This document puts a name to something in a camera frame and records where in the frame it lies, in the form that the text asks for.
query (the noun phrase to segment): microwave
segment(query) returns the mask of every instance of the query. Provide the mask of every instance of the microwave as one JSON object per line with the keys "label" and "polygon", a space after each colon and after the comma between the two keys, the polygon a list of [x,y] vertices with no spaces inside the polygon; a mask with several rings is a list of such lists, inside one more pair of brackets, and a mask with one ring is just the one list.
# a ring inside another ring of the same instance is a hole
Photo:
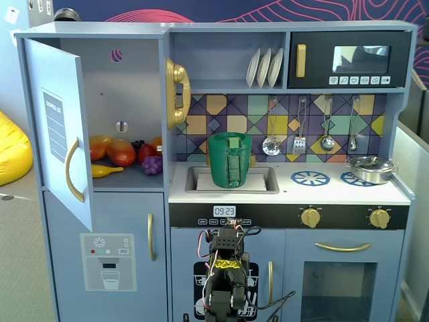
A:
{"label": "microwave", "polygon": [[293,32],[288,88],[404,87],[412,33]]}

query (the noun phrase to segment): yellow bean bag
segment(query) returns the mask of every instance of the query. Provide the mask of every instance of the yellow bean bag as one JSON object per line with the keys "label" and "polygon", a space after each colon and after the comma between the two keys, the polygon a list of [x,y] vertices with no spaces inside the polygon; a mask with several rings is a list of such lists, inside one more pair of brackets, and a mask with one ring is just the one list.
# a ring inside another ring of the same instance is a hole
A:
{"label": "yellow bean bag", "polygon": [[32,164],[32,146],[27,136],[0,112],[0,186],[24,176]]}

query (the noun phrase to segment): microwave handle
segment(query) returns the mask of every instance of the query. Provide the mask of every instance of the microwave handle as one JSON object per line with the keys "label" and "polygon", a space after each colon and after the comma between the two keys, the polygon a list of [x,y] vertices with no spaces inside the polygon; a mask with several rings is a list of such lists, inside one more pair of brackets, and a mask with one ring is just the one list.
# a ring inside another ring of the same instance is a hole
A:
{"label": "microwave handle", "polygon": [[296,48],[296,77],[306,76],[306,45],[298,44]]}

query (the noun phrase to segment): microwave window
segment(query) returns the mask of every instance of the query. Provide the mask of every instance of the microwave window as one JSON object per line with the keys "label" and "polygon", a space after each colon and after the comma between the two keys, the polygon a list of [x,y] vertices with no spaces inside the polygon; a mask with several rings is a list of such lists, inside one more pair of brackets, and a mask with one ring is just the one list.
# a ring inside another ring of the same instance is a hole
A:
{"label": "microwave window", "polygon": [[390,46],[336,46],[332,71],[339,74],[387,72]]}

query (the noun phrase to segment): toy fruit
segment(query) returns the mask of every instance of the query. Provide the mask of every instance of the toy fruit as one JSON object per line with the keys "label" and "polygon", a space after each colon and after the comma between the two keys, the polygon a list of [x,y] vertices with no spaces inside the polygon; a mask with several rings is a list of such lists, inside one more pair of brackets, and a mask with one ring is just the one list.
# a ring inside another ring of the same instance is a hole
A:
{"label": "toy fruit", "polygon": [[142,145],[144,145],[144,143],[145,142],[143,140],[134,141],[134,142],[131,143],[131,145],[133,146],[133,148],[135,150],[135,153],[139,153],[140,148],[141,148]]}
{"label": "toy fruit", "polygon": [[162,156],[162,151],[157,151],[157,147],[162,146],[162,138],[160,136],[154,138],[152,142],[150,142],[150,145],[154,147],[157,156]]}
{"label": "toy fruit", "polygon": [[89,138],[89,152],[91,161],[97,161],[106,156],[107,146],[112,143],[109,136],[93,136]]}
{"label": "toy fruit", "polygon": [[102,178],[112,172],[123,171],[123,167],[111,168],[110,166],[100,166],[98,164],[92,164],[93,178]]}
{"label": "toy fruit", "polygon": [[144,144],[141,146],[139,151],[139,163],[143,164],[144,160],[148,156],[156,156],[156,150],[150,144]]}
{"label": "toy fruit", "polygon": [[162,157],[148,156],[141,165],[145,169],[147,175],[158,174],[162,172]]}
{"label": "toy fruit", "polygon": [[137,158],[134,148],[124,140],[113,140],[106,152],[111,162],[117,166],[131,166]]}

